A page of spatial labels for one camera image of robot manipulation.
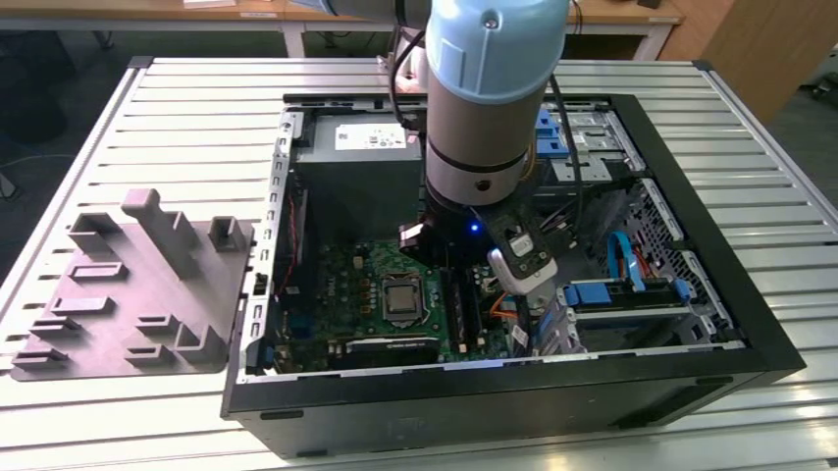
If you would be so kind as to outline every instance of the motherboard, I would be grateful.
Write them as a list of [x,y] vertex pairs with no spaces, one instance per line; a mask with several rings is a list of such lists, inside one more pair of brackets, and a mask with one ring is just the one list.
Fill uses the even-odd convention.
[[429,269],[398,251],[395,241],[324,244],[318,251],[316,288],[310,312],[290,313],[290,358],[283,371],[327,371],[387,366],[421,358],[429,363],[506,358],[507,327],[489,322],[489,307],[501,295],[489,267],[473,267],[482,329],[466,340],[465,322],[447,315],[446,269]]

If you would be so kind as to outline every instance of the open computer tower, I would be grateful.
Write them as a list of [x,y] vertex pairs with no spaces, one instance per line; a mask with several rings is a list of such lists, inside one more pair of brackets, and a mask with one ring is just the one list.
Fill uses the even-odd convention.
[[[583,214],[561,132],[537,132],[530,202],[559,273],[527,299],[486,264],[426,267],[399,251],[423,143],[386,97],[286,102],[222,412],[278,454],[658,426],[805,366],[633,96],[566,97]],[[617,269],[610,245],[627,250]]]

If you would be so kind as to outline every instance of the slotted metal work surface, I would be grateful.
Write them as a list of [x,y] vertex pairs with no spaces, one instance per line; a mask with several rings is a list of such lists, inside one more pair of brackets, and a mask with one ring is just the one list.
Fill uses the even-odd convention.
[[[832,206],[713,73],[689,63],[567,62],[558,74],[567,93],[641,99],[809,367],[659,430],[336,457],[318,466],[825,469],[838,457]],[[0,469],[300,464],[219,418],[224,374],[20,384],[8,370],[70,259],[64,233],[79,212],[120,219],[124,191],[152,186],[190,221],[227,214],[258,224],[283,94],[356,91],[384,92],[372,60],[159,59],[128,70],[0,291]]]

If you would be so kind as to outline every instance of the sticker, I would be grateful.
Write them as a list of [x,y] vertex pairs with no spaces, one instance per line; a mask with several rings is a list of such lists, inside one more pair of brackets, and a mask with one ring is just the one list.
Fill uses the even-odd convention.
[[515,341],[523,346],[526,346],[526,344],[529,343],[529,335],[526,334],[525,329],[522,329],[519,326],[515,326],[513,328],[513,339],[515,339]]
[[340,125],[335,150],[406,149],[407,133],[399,123]]
[[270,12],[242,12],[242,18],[276,18],[276,14]]

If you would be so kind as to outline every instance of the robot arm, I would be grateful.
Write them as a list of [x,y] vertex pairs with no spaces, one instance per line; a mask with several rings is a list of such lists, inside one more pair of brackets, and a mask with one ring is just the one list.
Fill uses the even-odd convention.
[[[545,88],[565,48],[566,0],[295,0],[332,15],[426,30],[429,111],[426,227],[474,250],[477,215],[505,289],[526,293],[557,271],[525,204],[525,172]],[[415,234],[415,228],[404,232]],[[406,253],[418,247],[406,247]]]

